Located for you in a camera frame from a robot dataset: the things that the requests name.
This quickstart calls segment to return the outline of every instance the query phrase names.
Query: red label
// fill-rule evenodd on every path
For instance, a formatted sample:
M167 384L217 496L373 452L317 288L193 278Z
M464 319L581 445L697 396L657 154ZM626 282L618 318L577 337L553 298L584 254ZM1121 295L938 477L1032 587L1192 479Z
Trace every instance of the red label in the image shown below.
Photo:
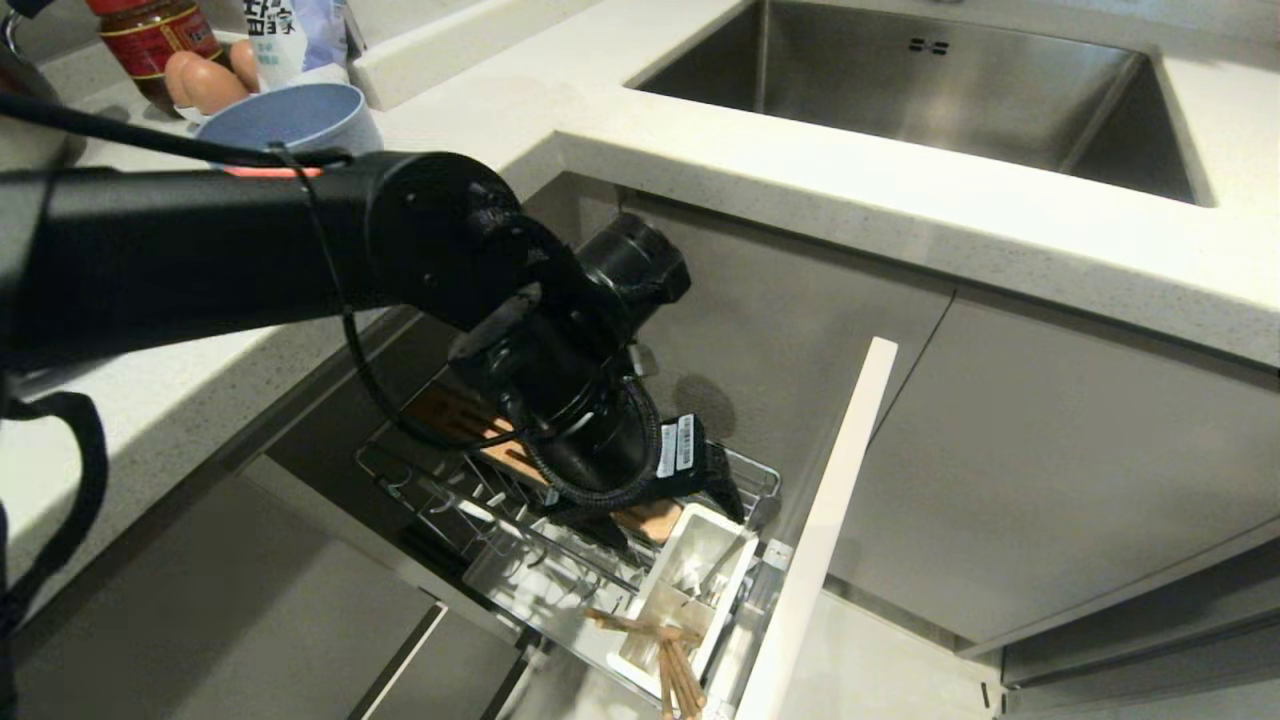
M200 8L146 27L100 32L99 36L134 79L163 77L164 64L179 50L191 50L207 59L223 51Z

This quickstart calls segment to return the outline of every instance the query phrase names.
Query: gray cabinet door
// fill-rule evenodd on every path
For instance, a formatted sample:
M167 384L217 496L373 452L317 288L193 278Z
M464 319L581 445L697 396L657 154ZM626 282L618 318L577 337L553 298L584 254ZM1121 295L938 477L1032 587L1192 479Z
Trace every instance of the gray cabinet door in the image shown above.
M640 331L660 368L646 387L664 413L698 413L709 437L782 474L783 507L771 529L794 544L872 338L899 343L891 398L954 287L653 199L623 209L680 247L694 282Z
M229 477L140 539L69 616L19 634L20 716L346 717L435 605ZM411 701L421 717L484 714L518 652L447 620L404 674L415 687L393 687L396 702L375 717L404 717Z
M1280 534L1277 438L1274 372L961 291L831 571L980 652Z

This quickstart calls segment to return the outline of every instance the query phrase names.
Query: wooden chopsticks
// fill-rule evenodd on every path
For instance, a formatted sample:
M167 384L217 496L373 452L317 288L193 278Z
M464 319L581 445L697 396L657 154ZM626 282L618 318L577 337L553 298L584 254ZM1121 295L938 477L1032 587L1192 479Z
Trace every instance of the wooden chopsticks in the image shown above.
M675 720L672 697L680 706L682 720L698 720L707 707L707 693L698 684L698 676L689 664L689 648L698 647L703 637L682 628L640 623L602 612L594 607L586 610L586 616L607 630L618 630L648 635L658 646L658 678L662 685L662 717Z

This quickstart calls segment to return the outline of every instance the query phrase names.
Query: barcode label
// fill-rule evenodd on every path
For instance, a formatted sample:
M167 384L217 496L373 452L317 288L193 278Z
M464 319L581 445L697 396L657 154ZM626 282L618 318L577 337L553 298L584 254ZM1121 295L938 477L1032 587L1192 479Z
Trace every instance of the barcode label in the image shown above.
M658 477L669 478L676 471L676 425L662 427L662 457L658 459Z
M694 416L684 415L676 424L676 469L687 470L694 466Z

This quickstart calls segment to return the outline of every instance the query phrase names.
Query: jar lid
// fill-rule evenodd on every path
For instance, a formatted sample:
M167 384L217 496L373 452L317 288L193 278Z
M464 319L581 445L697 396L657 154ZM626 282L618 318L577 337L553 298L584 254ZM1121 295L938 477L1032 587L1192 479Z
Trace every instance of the jar lid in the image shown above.
M141 8L143 5L155 5L157 0L84 0L88 3L88 9L93 10L95 15L111 15L115 13L123 13L125 10L132 10L134 8Z

